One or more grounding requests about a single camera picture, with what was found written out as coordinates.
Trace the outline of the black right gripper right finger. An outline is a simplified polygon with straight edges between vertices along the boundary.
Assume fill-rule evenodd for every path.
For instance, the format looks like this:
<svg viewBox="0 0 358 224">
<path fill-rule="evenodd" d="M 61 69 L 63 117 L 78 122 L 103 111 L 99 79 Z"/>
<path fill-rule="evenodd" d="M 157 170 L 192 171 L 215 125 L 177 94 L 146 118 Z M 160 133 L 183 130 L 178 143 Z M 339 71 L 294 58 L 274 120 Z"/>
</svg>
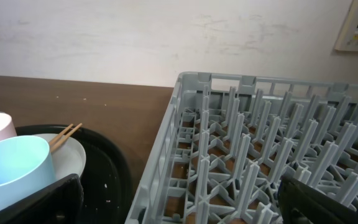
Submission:
<svg viewBox="0 0 358 224">
<path fill-rule="evenodd" d="M 358 212 L 288 176 L 281 179 L 278 205 L 283 224 L 358 223 Z"/>
</svg>

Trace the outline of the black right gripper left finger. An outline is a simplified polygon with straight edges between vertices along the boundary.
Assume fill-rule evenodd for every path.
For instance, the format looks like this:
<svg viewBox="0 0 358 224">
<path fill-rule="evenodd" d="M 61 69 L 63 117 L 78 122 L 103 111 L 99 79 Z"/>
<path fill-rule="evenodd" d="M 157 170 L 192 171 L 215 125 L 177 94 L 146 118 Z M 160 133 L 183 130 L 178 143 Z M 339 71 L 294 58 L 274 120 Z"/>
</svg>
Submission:
<svg viewBox="0 0 358 224">
<path fill-rule="evenodd" d="M 80 177 L 70 174 L 0 211 L 0 224 L 76 223 L 84 201 Z"/>
</svg>

